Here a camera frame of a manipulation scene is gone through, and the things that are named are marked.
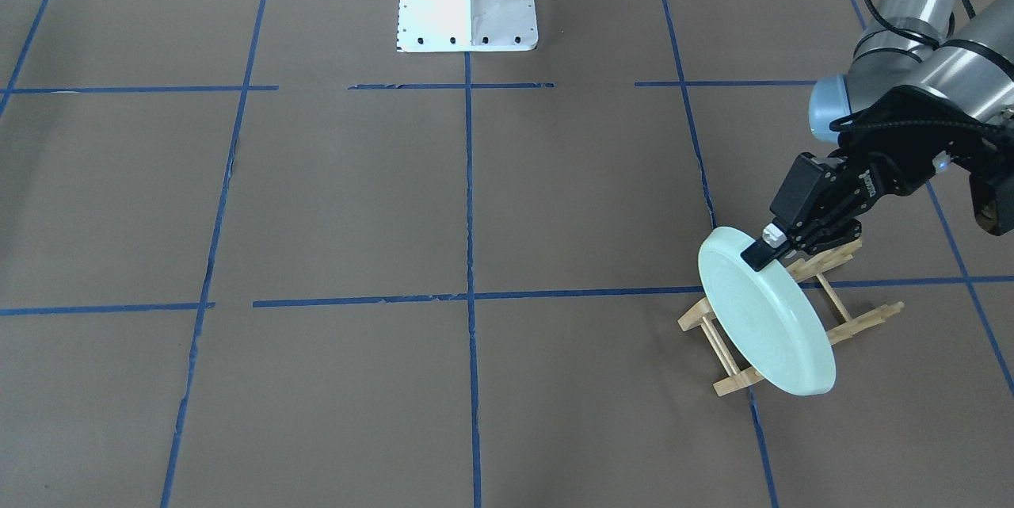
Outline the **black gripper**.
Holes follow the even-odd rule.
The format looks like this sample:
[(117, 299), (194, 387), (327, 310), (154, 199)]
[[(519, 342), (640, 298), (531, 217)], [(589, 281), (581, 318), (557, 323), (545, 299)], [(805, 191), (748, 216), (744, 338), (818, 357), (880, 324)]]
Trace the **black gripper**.
[(857, 239), (863, 213), (886, 195), (915, 193), (936, 176), (940, 158), (968, 174), (1001, 165), (999, 125), (913, 86), (888, 90), (830, 128), (837, 149), (827, 158), (797, 155), (770, 205), (775, 226), (740, 253), (751, 270), (793, 249), (815, 255)]

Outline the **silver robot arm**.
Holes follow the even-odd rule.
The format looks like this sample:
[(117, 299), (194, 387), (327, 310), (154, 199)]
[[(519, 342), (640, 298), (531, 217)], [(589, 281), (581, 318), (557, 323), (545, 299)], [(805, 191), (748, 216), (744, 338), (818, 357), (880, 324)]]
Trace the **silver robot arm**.
[(864, 0), (871, 23), (846, 74), (821, 79), (809, 103), (816, 139), (771, 204), (772, 222), (741, 252), (753, 270), (796, 251), (858, 239), (860, 216), (907, 197), (955, 164), (968, 172), (975, 223), (1012, 230), (1012, 0)]

